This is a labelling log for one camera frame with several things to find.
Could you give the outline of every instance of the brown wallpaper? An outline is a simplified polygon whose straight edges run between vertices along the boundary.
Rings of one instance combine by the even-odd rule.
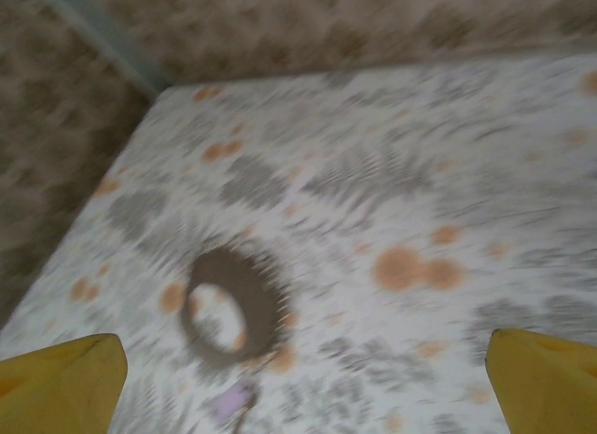
[[[597,31],[597,0],[99,0],[184,81],[535,47]]]
[[[0,324],[147,105],[42,0],[0,0]]]

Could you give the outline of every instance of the small purple item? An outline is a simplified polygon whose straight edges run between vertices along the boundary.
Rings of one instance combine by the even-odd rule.
[[[239,381],[220,396],[212,399],[211,412],[218,425],[230,422],[239,410],[246,407],[254,389],[247,382]]]

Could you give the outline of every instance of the floral bedsheet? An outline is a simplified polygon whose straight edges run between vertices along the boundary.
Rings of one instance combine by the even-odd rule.
[[[505,434],[491,332],[597,344],[597,55],[165,91],[0,335],[10,357],[115,332],[113,433],[226,432],[241,368],[187,349],[192,256],[282,265],[292,311],[244,434]],[[193,311],[237,348],[222,292]]]

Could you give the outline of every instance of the bed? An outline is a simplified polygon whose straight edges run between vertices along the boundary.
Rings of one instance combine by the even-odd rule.
[[[173,87],[0,335],[1,357],[115,332],[113,433],[229,432],[241,366],[188,349],[193,255],[270,252],[287,339],[251,433],[505,434],[492,331],[597,344],[597,55],[542,54]],[[227,295],[193,299],[231,348]]]

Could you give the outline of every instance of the patterned wallpaper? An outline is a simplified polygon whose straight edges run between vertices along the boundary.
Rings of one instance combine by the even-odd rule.
[[[0,0],[0,324],[147,105],[42,0]]]
[[[181,80],[585,39],[597,0],[99,0]]]

